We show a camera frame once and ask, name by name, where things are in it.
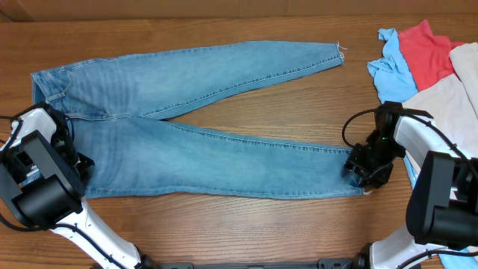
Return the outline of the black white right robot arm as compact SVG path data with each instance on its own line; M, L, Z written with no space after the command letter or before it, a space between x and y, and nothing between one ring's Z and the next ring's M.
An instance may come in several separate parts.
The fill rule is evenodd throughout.
M387 238L368 244L346 268L419 268L437 255L476 257L477 158L464 154L431 114L385 102L371 109L375 129L357 143L345 168L358 184L380 188L396 158L410 155L420 168L406 209L405 224Z

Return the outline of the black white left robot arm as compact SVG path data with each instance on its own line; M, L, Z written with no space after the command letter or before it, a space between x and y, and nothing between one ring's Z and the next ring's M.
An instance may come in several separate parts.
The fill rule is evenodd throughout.
M18 223L2 218L6 227L61 235L100 268L158 268L88 204L83 177L94 162L76 151L67 115L39 102L8 119L12 132L1 146L1 200Z

